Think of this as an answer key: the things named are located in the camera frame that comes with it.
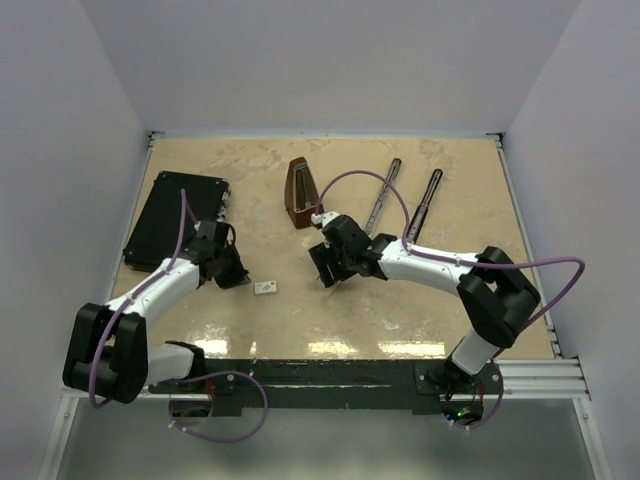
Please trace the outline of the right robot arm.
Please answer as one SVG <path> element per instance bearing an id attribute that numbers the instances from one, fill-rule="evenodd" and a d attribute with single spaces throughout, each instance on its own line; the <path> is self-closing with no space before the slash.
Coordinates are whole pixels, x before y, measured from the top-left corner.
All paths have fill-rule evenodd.
<path id="1" fill-rule="evenodd" d="M 538 290 L 497 247 L 458 254 L 406 246 L 394 235 L 371 238 L 336 212 L 314 214 L 311 222 L 324 236 L 309 249 L 324 287 L 359 275 L 413 282 L 461 300 L 471 330 L 430 374 L 441 388 L 466 393 L 476 386 L 487 362 L 515 343 L 540 303 Z"/>

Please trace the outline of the grey black stapler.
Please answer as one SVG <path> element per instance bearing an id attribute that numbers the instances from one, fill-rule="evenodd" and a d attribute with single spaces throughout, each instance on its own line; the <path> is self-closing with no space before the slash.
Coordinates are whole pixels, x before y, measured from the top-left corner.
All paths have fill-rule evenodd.
<path id="1" fill-rule="evenodd" d="M 389 169 L 385 177 L 385 180 L 383 181 L 383 184 L 378 192 L 373 208 L 371 210 L 371 213 L 369 214 L 369 217 L 364 227 L 364 231 L 369 236 L 373 234 L 373 232 L 377 227 L 377 224 L 382 215 L 382 211 L 384 209 L 385 202 L 389 195 L 390 186 L 394 184 L 400 172 L 401 166 L 402 166 L 402 160 L 400 158 L 394 158 L 389 165 Z"/>

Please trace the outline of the small white card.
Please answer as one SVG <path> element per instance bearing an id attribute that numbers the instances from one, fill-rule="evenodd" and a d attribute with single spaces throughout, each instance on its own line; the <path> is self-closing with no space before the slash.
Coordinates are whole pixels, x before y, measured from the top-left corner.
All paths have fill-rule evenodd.
<path id="1" fill-rule="evenodd" d="M 278 291 L 277 282 L 275 280 L 261 281 L 254 283 L 255 295 L 270 295 Z"/>

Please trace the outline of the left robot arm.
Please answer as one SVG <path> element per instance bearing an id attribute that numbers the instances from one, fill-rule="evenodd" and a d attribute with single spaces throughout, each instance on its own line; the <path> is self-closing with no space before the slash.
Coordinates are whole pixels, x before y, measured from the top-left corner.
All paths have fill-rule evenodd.
<path id="1" fill-rule="evenodd" d="M 166 381 L 185 392 L 200 390 L 207 380 L 203 349 L 180 341 L 153 348 L 148 331 L 209 281 L 222 290 L 249 282 L 235 229 L 218 220 L 200 221 L 193 238 L 127 293 L 104 305 L 87 303 L 79 309 L 63 384 L 88 393 L 96 408 L 109 401 L 129 404 L 144 388 Z"/>

